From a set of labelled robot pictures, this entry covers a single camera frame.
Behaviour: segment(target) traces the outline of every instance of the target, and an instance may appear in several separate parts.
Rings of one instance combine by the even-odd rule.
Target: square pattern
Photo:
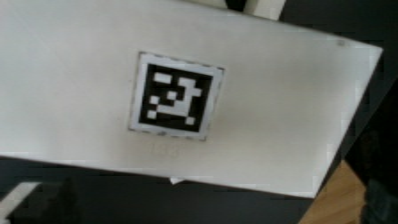
[[[204,140],[224,69],[142,53],[130,129]]]

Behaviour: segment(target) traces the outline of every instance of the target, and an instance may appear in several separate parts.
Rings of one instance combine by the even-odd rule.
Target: wooden surface
[[[364,185],[343,161],[309,207],[300,224],[357,224]]]

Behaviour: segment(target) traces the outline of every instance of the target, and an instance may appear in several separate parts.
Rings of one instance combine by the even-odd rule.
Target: white board
[[[380,52],[183,1],[0,0],[0,155],[314,197]],[[130,130],[142,53],[224,71],[204,140]]]

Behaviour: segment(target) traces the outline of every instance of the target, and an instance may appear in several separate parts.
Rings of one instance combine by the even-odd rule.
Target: black object
[[[366,184],[362,224],[398,223],[398,83],[346,156]]]
[[[71,179],[41,183],[7,217],[11,224],[80,224]]]
[[[247,0],[226,0],[227,8],[234,11],[243,12]]]

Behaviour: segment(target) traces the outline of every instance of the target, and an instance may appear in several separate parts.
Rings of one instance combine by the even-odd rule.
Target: dark background
[[[330,168],[332,172],[364,130],[398,74],[398,2],[393,0],[286,0],[281,21],[336,33],[382,46],[386,50]],[[309,199],[192,182],[172,186],[169,180],[162,178],[9,158],[0,160],[0,196],[19,181],[62,181],[66,177],[71,178],[75,184],[82,223],[87,224],[295,224],[311,205]]]

